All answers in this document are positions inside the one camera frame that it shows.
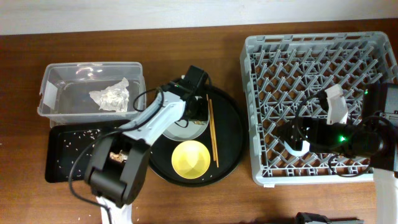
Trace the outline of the grey plate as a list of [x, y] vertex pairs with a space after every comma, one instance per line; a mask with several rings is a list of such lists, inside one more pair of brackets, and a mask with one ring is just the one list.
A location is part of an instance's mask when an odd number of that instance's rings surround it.
[[207, 121], [177, 121], [171, 124], [163, 135], [173, 141], [189, 141], [199, 137], [208, 127]]

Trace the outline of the yellow bowl with scraps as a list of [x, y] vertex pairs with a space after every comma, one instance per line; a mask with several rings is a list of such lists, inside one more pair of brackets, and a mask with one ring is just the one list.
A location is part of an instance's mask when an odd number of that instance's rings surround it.
[[209, 169], [211, 156], [204, 144], [194, 140], [184, 141], [174, 149], [171, 163], [182, 178], [196, 179]]

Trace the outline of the white napkin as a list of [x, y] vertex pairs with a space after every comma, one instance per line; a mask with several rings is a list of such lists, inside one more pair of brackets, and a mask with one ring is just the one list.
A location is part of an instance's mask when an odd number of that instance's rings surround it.
[[129, 82], [123, 78], [119, 83], [101, 91], [90, 91], [90, 98], [99, 106], [100, 110], [124, 113], [129, 103]]

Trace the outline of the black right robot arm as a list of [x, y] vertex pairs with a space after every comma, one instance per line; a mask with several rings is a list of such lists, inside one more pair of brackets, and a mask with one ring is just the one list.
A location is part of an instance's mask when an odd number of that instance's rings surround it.
[[362, 120], [349, 124], [348, 106], [340, 85], [313, 95], [327, 111], [325, 119], [302, 117], [276, 129], [293, 156], [308, 152], [327, 153], [333, 158], [369, 159], [377, 196], [377, 222], [397, 223], [397, 85], [368, 84], [364, 90]]

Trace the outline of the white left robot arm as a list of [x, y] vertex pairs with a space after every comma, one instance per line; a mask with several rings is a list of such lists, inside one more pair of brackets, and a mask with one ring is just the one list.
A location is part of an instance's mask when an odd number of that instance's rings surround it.
[[180, 120], [207, 121], [203, 92], [209, 75], [190, 66], [182, 78], [158, 87], [153, 103], [134, 120], [97, 138], [85, 173], [103, 223], [131, 223], [131, 204], [144, 184], [150, 147]]

